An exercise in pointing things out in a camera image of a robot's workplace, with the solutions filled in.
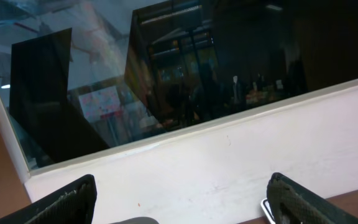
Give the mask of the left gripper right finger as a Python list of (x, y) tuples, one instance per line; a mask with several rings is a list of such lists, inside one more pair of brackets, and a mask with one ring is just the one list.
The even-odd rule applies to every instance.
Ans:
[(268, 182), (267, 201), (275, 223), (358, 224), (357, 217), (279, 172)]

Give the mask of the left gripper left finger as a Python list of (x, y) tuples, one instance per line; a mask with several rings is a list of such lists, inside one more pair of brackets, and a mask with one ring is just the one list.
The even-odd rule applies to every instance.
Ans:
[(0, 218), (0, 224), (91, 224), (96, 199), (95, 178), (87, 174)]

